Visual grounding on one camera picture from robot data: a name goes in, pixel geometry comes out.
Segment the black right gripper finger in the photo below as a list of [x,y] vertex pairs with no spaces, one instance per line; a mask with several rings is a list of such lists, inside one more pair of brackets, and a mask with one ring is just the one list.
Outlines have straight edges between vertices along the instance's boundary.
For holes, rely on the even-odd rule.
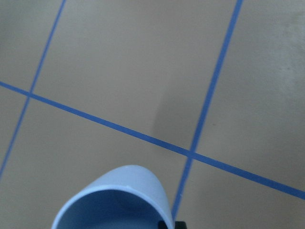
[[176,221],[175,229],[186,229],[186,223],[184,221]]

